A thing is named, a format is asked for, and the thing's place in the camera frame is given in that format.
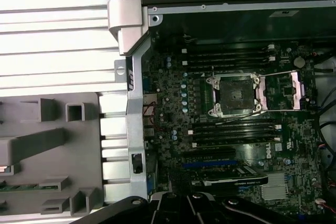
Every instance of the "blue pcie slot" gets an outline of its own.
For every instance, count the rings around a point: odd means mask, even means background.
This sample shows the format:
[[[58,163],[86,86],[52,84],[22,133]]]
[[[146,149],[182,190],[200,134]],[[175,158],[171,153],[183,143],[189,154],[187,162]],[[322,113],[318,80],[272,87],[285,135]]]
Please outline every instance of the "blue pcie slot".
[[[236,164],[238,164],[236,160],[223,160],[223,161],[194,162],[189,164],[182,164],[182,167],[188,169],[188,168],[200,168],[200,167],[210,167],[218,165],[236,165]]]

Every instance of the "heatsink fins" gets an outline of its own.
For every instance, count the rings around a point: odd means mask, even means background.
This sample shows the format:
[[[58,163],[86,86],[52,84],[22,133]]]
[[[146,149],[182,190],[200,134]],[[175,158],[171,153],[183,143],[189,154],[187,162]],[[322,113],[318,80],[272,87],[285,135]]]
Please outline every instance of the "heatsink fins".
[[[268,174],[268,183],[261,186],[261,196],[264,200],[288,198],[288,186],[285,176],[285,173]]]

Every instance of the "connector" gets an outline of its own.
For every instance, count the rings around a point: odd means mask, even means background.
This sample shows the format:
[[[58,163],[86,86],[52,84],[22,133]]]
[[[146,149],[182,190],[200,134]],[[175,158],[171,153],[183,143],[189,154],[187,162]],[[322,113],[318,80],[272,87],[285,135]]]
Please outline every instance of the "connector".
[[[325,203],[327,203],[324,199],[321,199],[321,198],[317,198],[317,199],[315,199],[315,203],[317,204],[317,205],[321,205],[321,204],[325,204]]]

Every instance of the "motherboard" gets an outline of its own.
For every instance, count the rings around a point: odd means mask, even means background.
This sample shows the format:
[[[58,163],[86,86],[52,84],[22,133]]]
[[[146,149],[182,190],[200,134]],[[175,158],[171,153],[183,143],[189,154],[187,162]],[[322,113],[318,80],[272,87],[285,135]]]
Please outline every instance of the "motherboard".
[[[215,197],[320,213],[312,54],[298,42],[153,53],[142,67],[149,194],[179,170]]]

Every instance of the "chipset heatsink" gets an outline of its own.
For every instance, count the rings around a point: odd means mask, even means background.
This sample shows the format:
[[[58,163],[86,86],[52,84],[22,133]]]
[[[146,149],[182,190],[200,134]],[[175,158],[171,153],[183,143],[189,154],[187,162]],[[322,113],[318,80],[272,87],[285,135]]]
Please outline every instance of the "chipset heatsink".
[[[206,82],[213,86],[211,116],[227,118],[267,110],[265,78],[256,73],[217,74]]]
[[[264,200],[287,199],[288,187],[285,173],[269,173],[268,183],[261,186],[261,196]]]

